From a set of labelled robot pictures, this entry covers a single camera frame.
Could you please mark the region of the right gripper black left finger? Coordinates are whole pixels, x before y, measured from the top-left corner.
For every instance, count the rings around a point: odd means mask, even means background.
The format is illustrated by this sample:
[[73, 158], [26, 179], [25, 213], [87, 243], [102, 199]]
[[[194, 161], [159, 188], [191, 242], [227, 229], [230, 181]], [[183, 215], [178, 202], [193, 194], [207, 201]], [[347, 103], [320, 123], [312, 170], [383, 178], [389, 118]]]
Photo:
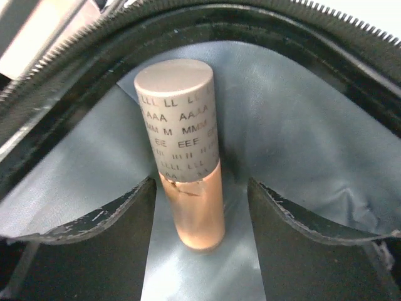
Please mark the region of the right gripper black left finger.
[[47, 233], [9, 238], [24, 250], [1, 300], [140, 300], [157, 186], [145, 178]]

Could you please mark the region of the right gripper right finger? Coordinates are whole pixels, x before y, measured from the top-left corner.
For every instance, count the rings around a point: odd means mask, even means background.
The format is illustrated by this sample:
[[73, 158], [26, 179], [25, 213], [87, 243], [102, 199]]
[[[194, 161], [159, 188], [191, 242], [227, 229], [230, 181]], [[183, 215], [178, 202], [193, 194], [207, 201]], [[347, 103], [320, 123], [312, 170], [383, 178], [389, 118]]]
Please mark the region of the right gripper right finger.
[[400, 231], [340, 225], [255, 179], [247, 199], [268, 300], [400, 299]]

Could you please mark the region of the pink teal cartoon suitcase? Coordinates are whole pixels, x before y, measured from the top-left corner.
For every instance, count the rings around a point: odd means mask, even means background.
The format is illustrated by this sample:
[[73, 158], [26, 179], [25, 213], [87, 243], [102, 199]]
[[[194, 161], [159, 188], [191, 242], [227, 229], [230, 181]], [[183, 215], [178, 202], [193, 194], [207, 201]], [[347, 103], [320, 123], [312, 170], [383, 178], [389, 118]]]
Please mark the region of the pink teal cartoon suitcase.
[[[179, 238], [134, 87], [191, 59], [214, 72], [225, 235]], [[1, 289], [24, 245], [132, 190], [157, 192], [140, 300], [268, 300], [255, 179], [359, 231], [400, 231], [400, 44], [311, 1], [137, 1], [1, 92]]]

